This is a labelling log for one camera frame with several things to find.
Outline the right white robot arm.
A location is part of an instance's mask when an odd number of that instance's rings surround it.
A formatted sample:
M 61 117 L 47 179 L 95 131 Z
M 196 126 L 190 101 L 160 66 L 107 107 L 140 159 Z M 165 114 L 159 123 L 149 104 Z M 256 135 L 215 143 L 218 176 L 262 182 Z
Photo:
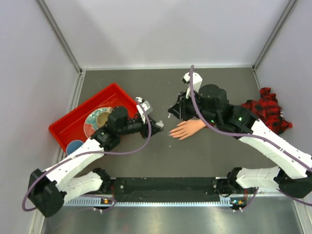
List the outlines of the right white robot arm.
M 290 145 L 248 109 L 231 105 L 226 91 L 217 85 L 205 85 L 193 95 L 190 89 L 179 93 L 168 112 L 181 121 L 203 117 L 219 131 L 255 148 L 276 164 L 261 169 L 236 167 L 226 180 L 217 183 L 217 191 L 239 193 L 255 187 L 271 188 L 294 198 L 311 193 L 311 155 Z

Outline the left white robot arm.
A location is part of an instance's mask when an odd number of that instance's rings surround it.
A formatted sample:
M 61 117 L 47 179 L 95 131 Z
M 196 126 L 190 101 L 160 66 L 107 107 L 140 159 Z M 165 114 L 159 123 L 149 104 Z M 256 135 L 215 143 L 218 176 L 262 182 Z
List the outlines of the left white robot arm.
M 140 133 L 143 139 L 149 140 L 163 131 L 163 122 L 149 117 L 152 108 L 148 102 L 136 107 L 136 118 L 129 118 L 123 106 L 113 108 L 105 124 L 67 158 L 44 171 L 36 169 L 30 174 L 26 195 L 44 217 L 52 217 L 66 202 L 81 195 L 109 191 L 110 177 L 103 169 L 94 169 L 81 177 L 76 175 L 104 155 L 115 155 L 113 149 L 120 144 L 122 136 Z

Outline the clear nail polish bottle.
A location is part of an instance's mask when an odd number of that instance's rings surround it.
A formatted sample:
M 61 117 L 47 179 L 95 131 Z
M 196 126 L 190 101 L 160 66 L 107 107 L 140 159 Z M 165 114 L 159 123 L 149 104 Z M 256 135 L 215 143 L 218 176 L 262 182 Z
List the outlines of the clear nail polish bottle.
M 159 127 L 159 128 L 163 128 L 164 127 L 164 123 L 162 120 L 156 122 L 156 125 Z

